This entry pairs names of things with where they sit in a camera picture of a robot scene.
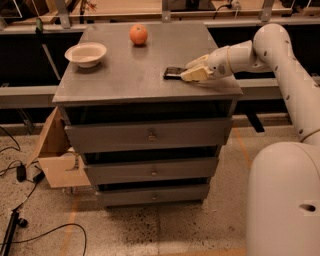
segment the cardboard box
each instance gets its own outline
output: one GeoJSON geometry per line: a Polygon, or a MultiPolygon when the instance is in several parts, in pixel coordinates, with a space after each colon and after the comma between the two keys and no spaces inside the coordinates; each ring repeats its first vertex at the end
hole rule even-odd
{"type": "Polygon", "coordinates": [[[52,188],[90,186],[81,156],[68,153],[70,148],[62,115],[59,109],[55,108],[47,118],[26,166],[38,159],[52,188]],[[76,158],[78,168],[74,168],[76,158]]]}

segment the white bowl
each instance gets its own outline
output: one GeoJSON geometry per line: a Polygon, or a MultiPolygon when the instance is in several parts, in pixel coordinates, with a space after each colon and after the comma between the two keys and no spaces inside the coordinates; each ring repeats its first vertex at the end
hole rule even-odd
{"type": "Polygon", "coordinates": [[[107,48],[99,43],[81,43],[69,48],[65,57],[82,68],[91,68],[99,64],[107,48]]]}

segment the cabinet top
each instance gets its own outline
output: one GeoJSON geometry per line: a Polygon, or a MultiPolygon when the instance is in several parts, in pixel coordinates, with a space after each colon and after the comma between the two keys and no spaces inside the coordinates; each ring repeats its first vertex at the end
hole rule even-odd
{"type": "Polygon", "coordinates": [[[203,24],[145,24],[148,40],[134,46],[129,39],[132,24],[89,26],[80,42],[107,47],[101,63],[80,68],[69,63],[53,102],[57,105],[96,105],[127,102],[239,98],[235,78],[204,83],[164,80],[167,67],[186,63],[217,48],[203,24]]]}

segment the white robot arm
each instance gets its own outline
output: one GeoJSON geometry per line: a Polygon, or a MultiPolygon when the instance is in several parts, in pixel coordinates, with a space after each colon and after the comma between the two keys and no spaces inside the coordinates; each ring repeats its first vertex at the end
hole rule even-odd
{"type": "Polygon", "coordinates": [[[317,256],[320,252],[320,88],[295,58],[290,37],[268,24],[250,41],[190,62],[185,81],[240,71],[274,72],[302,143],[263,149],[248,190],[247,256],[317,256]]]}

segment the floor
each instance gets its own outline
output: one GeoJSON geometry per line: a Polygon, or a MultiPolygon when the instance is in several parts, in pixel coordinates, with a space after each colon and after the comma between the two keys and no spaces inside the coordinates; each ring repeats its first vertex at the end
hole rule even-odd
{"type": "MultiPolygon", "coordinates": [[[[275,142],[297,141],[285,115],[260,116],[260,119],[265,127],[264,133],[256,133],[246,118],[235,117],[235,126],[227,145],[222,148],[208,198],[202,204],[105,209],[96,202],[91,189],[79,189],[71,195],[62,189],[51,189],[44,179],[20,209],[20,217],[28,221],[28,226],[17,227],[13,240],[26,240],[60,225],[77,223],[86,232],[85,255],[88,256],[151,256],[243,248],[247,180],[254,157],[275,142]]],[[[0,153],[1,170],[14,160],[26,162],[41,131],[41,124],[37,124],[32,135],[26,135],[23,125],[2,127],[18,141],[21,151],[9,149],[0,153]]],[[[0,131],[0,150],[14,145],[0,131]]],[[[28,178],[32,179],[36,172],[35,167],[28,169],[28,178]]],[[[34,184],[18,182],[15,169],[0,177],[0,184],[2,242],[11,209],[25,200],[34,184]]],[[[67,226],[36,240],[13,244],[10,255],[82,255],[84,241],[81,228],[67,226]]]]}

